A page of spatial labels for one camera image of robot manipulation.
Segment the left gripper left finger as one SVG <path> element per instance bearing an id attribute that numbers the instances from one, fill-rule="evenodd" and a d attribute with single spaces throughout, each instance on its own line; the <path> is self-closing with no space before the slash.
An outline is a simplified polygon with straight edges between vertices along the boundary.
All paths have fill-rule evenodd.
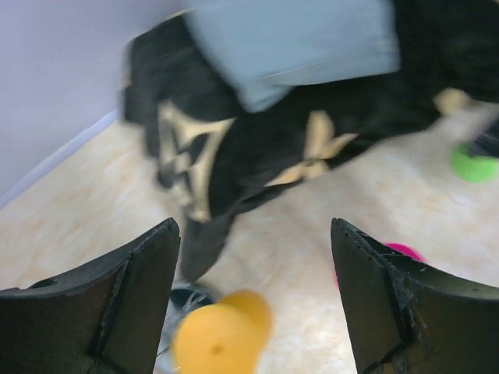
<path id="1" fill-rule="evenodd" d="M 2 372 L 153 372 L 179 244 L 168 218 L 77 268 L 3 290 Z"/>

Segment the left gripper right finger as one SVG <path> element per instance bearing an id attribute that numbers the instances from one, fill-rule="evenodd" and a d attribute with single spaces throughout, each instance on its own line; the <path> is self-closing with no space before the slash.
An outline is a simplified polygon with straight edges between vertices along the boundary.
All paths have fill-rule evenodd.
<path id="1" fill-rule="evenodd" d="M 343 219 L 346 238 L 378 242 Z M 340 291 L 358 373 L 475 374 L 498 371 L 498 289 L 409 257 L 381 255 L 383 283 Z"/>

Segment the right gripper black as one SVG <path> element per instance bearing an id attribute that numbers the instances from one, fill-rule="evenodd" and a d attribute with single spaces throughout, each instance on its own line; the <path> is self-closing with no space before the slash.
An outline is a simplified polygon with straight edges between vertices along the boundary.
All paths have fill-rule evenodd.
<path id="1" fill-rule="evenodd" d="M 495 118 L 473 141 L 467 145 L 471 157 L 499 158 L 499 119 Z"/>

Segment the green wine glass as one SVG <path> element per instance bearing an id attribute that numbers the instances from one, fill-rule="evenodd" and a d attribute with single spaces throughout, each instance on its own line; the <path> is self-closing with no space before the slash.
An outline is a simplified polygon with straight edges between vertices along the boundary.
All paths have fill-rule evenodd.
<path id="1" fill-rule="evenodd" d="M 459 144 L 451 152 L 453 172 L 466 182 L 490 182 L 498 176 L 498 159 L 487 156 L 472 156 L 464 144 Z"/>

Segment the pink wine glass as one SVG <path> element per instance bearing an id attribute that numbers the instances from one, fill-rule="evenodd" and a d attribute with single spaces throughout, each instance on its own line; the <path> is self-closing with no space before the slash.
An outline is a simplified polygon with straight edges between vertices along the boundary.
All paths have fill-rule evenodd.
<path id="1" fill-rule="evenodd" d="M 351 291 L 354 286 L 364 287 L 369 282 L 383 283 L 385 263 L 382 254 L 396 259 L 406 256 L 425 263 L 415 249 L 400 243 L 370 244 L 366 240 L 348 237 L 333 250 L 334 281 L 339 291 Z"/>

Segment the orange wine glass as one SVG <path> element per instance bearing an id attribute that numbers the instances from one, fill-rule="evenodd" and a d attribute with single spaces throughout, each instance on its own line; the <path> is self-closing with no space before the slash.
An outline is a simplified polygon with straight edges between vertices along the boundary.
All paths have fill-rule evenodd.
<path id="1" fill-rule="evenodd" d="M 240 290 L 187 314 L 172 339 L 183 374 L 252 374 L 270 340 L 271 307 L 255 291 Z"/>

